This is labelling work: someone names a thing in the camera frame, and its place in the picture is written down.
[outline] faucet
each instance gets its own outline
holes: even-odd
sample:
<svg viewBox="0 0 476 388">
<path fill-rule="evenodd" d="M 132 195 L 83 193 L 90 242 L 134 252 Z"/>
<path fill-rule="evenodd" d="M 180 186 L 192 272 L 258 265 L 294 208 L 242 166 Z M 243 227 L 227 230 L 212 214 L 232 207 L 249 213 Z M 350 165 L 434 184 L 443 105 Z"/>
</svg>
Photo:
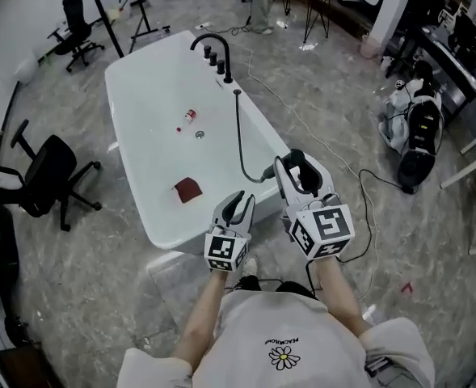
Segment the faucet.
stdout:
<svg viewBox="0 0 476 388">
<path fill-rule="evenodd" d="M 213 39 L 219 40 L 223 44 L 223 47 L 225 49 L 225 78 L 223 79 L 223 82 L 231 83 L 232 75 L 230 74 L 230 51 L 229 51 L 229 44 L 227 43 L 227 40 L 225 40 L 220 35 L 217 35 L 216 33 L 205 33 L 202 36 L 196 37 L 196 39 L 192 42 L 190 49 L 195 50 L 195 47 L 198 44 L 198 42 L 203 39 L 207 39 L 208 37 L 212 37 Z"/>
</svg>

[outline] daisy logo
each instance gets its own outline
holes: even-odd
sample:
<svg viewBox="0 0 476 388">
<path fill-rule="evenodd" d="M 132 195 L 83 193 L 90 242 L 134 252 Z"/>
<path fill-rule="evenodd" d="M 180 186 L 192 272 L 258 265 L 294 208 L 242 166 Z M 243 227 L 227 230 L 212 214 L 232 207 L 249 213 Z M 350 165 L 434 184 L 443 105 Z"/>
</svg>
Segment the daisy logo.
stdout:
<svg viewBox="0 0 476 388">
<path fill-rule="evenodd" d="M 278 371 L 282 371 L 284 368 L 293 368 L 301 357 L 292 355 L 291 353 L 292 349 L 289 346 L 285 348 L 280 346 L 272 348 L 272 351 L 269 353 L 272 359 L 272 365 L 275 365 Z"/>
</svg>

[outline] red mark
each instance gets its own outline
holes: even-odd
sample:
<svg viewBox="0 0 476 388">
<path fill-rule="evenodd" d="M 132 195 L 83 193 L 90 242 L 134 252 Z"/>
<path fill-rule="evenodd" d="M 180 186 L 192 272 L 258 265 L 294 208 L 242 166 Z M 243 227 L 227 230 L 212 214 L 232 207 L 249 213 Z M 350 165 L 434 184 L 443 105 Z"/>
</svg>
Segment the red mark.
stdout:
<svg viewBox="0 0 476 388">
<path fill-rule="evenodd" d="M 401 293 L 404 293 L 405 290 L 410 290 L 410 293 L 413 293 L 414 292 L 414 288 L 412 288 L 412 285 L 410 282 L 406 283 L 406 285 L 404 285 L 401 289 Z"/>
</svg>

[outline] forearm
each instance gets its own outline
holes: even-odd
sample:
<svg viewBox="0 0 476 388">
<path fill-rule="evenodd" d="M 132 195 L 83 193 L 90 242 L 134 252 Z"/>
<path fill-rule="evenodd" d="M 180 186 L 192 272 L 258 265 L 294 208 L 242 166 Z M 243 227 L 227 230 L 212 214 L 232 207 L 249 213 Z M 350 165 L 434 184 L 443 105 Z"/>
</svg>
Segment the forearm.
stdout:
<svg viewBox="0 0 476 388">
<path fill-rule="evenodd" d="M 354 335 L 360 336 L 370 328 L 361 316 L 360 304 L 351 286 L 343 277 L 335 257 L 326 257 L 315 262 L 322 286 L 323 302 L 329 313 Z"/>
<path fill-rule="evenodd" d="M 195 372 L 211 342 L 214 326 L 220 311 L 228 273 L 213 270 L 209 282 L 192 308 L 174 357 L 189 362 Z"/>
</svg>

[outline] power strip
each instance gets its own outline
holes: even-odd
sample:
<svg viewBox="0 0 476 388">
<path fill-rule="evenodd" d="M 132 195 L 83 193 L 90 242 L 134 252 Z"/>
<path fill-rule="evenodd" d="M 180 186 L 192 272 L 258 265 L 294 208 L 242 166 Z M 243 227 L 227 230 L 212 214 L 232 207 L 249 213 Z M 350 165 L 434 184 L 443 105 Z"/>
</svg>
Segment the power strip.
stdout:
<svg viewBox="0 0 476 388">
<path fill-rule="evenodd" d="M 211 27 L 213 24 L 211 22 L 205 22 L 205 23 L 202 23 L 202 24 L 199 24 L 198 26 L 195 26 L 195 29 L 196 30 L 203 30 L 203 29 L 208 29 L 209 27 Z"/>
</svg>

